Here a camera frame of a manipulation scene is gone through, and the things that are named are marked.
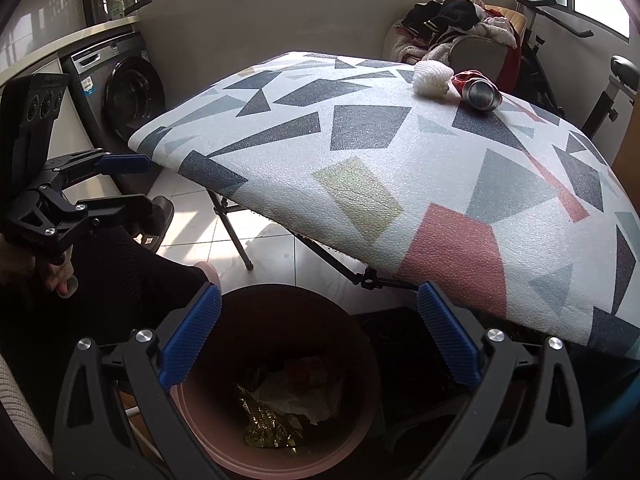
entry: white tile floor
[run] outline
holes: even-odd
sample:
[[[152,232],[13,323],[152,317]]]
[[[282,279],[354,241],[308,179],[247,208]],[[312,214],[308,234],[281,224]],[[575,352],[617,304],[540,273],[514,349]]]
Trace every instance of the white tile floor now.
[[[149,197],[159,194],[172,200],[175,215],[158,254],[185,265],[208,260],[220,274],[223,292],[256,283],[287,283],[322,294],[350,314],[412,303],[407,291],[365,290],[353,285],[284,227],[263,216],[251,211],[229,213],[229,221],[254,263],[254,269],[248,271],[202,186],[163,170]],[[365,267],[344,254],[332,253],[354,272]]]

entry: geometric pattern cover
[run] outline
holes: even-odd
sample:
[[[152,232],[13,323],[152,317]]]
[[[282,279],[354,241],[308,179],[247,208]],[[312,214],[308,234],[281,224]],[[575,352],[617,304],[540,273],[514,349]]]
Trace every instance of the geometric pattern cover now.
[[[154,162],[375,269],[640,359],[640,228],[568,122],[505,95],[477,113],[413,67],[290,52],[146,124]]]

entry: pink slipper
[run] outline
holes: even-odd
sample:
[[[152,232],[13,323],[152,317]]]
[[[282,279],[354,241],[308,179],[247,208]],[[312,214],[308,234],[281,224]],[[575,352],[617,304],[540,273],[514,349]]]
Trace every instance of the pink slipper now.
[[[218,272],[213,265],[211,265],[209,262],[198,262],[196,264],[193,264],[193,266],[198,267],[202,272],[204,272],[204,275],[207,277],[207,279],[218,288],[220,293],[222,293],[222,287],[220,286],[220,276],[218,276]]]

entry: bike seat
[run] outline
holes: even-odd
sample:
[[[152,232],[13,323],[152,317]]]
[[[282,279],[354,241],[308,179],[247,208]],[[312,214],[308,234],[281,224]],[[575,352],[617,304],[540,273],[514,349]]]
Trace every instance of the bike seat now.
[[[638,91],[640,86],[640,70],[628,59],[621,56],[611,58],[611,71],[623,84]]]

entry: clothes pile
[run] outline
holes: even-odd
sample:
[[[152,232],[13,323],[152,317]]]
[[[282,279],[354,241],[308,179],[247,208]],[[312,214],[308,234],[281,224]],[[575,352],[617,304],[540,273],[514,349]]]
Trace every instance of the clothes pile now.
[[[416,4],[404,20],[395,22],[389,30],[385,57],[410,65],[420,60],[436,60],[448,65],[452,47],[467,36],[507,45],[510,59],[505,63],[516,64],[517,73],[521,54],[518,33],[507,18],[498,10],[487,8],[482,0],[433,0]]]

